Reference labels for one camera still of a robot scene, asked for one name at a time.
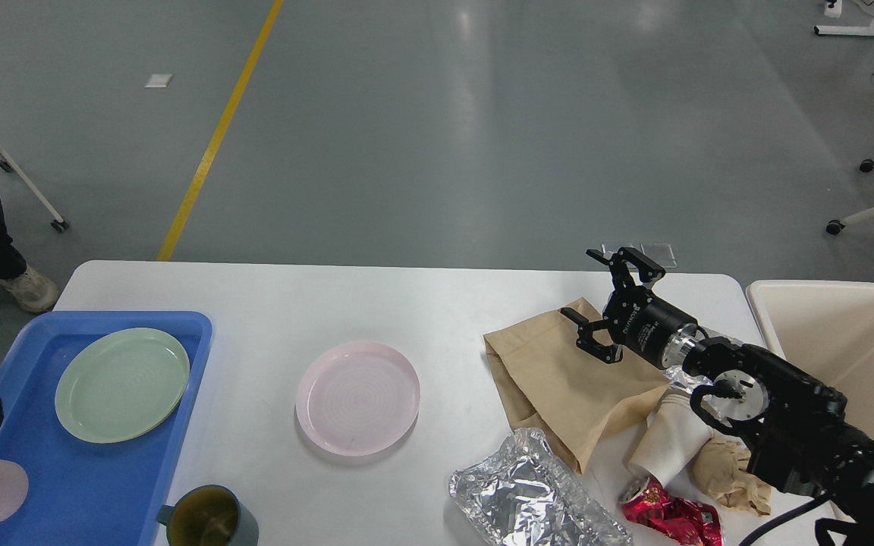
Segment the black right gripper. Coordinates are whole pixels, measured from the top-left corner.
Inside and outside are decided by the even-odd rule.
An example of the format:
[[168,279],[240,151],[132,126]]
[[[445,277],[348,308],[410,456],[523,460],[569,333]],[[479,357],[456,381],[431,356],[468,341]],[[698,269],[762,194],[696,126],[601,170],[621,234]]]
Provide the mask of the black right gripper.
[[[671,339],[678,333],[690,337],[700,324],[649,290],[666,276],[666,270],[634,246],[621,246],[613,253],[587,249],[586,255],[609,269],[614,290],[603,318],[596,321],[571,307],[561,308],[561,315],[576,325],[576,347],[600,362],[613,364],[622,360],[625,346],[657,369],[669,369],[672,364],[665,351]],[[638,274],[641,286],[637,286],[632,270]],[[598,331],[609,331],[614,343],[600,343],[596,339]]]

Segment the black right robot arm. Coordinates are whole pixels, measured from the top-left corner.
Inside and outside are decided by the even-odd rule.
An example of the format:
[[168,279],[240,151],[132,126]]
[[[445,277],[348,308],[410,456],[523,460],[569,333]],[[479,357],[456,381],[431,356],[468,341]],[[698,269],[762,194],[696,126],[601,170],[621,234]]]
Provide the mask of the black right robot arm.
[[776,353],[704,328],[653,293],[665,269],[633,246],[587,255],[609,269],[611,294],[600,319],[569,307],[577,347],[617,363],[630,350],[690,395],[691,411],[750,451],[748,473],[807,504],[751,532],[752,545],[777,526],[823,504],[847,519],[818,519],[816,543],[874,545],[874,440],[847,424],[847,398]]

